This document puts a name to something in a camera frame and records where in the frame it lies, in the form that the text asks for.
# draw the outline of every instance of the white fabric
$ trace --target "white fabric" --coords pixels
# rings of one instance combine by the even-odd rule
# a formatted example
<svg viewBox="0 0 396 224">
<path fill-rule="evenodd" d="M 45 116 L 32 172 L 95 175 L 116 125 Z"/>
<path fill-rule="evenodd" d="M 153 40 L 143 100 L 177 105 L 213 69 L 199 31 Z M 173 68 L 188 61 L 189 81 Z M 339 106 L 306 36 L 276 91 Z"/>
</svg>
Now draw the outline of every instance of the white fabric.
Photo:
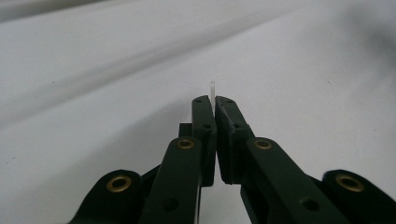
<svg viewBox="0 0 396 224">
<path fill-rule="evenodd" d="M 66 223 L 102 175 L 159 164 L 212 80 L 307 174 L 396 198 L 394 1 L 46 4 L 0 3 L 0 223 Z M 219 170 L 200 223 L 249 223 Z"/>
</svg>

